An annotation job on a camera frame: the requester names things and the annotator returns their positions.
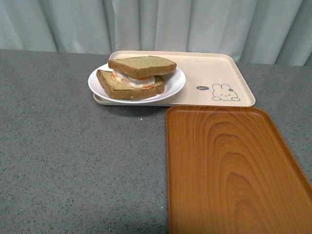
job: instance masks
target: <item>wood grain pattern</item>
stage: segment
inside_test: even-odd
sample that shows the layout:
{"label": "wood grain pattern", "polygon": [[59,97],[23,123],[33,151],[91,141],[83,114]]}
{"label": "wood grain pattern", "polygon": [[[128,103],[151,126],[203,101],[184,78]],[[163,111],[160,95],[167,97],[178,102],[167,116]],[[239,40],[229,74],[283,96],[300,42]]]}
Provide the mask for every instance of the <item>wood grain pattern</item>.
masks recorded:
{"label": "wood grain pattern", "polygon": [[171,107],[167,153],[171,234],[312,233],[312,186],[265,112]]}

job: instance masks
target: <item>curtain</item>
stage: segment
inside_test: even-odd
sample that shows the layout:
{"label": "curtain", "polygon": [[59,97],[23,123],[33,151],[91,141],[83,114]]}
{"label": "curtain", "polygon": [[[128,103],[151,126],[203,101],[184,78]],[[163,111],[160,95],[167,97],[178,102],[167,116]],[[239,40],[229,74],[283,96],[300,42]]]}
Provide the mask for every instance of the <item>curtain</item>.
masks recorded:
{"label": "curtain", "polygon": [[312,65],[312,0],[0,0],[0,49]]}

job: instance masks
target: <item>cartoon bunny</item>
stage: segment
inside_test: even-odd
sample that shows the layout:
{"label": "cartoon bunny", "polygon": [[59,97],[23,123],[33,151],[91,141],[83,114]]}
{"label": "cartoon bunny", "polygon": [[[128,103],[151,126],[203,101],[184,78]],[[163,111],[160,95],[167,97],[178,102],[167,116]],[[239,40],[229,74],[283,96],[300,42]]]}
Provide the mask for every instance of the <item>cartoon bunny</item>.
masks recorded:
{"label": "cartoon bunny", "polygon": [[228,84],[214,84],[213,90],[213,100],[240,101],[240,98]]}

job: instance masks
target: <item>egg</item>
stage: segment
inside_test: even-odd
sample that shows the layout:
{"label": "egg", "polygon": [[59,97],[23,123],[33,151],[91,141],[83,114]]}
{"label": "egg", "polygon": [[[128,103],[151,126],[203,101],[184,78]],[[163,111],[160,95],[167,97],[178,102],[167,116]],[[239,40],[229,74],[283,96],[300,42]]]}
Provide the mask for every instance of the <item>egg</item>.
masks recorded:
{"label": "egg", "polygon": [[150,89],[155,83],[155,78],[153,76],[135,79],[118,71],[112,72],[112,79],[119,84],[128,85],[138,89]]}

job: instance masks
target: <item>beige tray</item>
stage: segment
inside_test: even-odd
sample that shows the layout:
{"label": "beige tray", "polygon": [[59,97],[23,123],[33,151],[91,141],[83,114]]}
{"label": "beige tray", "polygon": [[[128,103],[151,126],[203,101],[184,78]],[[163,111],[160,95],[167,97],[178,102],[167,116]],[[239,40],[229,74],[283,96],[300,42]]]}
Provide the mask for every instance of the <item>beige tray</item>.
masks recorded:
{"label": "beige tray", "polygon": [[[117,51],[111,54],[110,59],[146,55],[160,56],[176,62],[186,76],[186,83],[179,93],[170,98],[137,105],[252,106],[255,103],[255,98],[235,62],[227,55],[163,51]],[[125,105],[106,100],[95,94],[94,99],[104,105]]]}
{"label": "beige tray", "polygon": [[312,233],[312,186],[254,107],[167,112],[171,234]]}

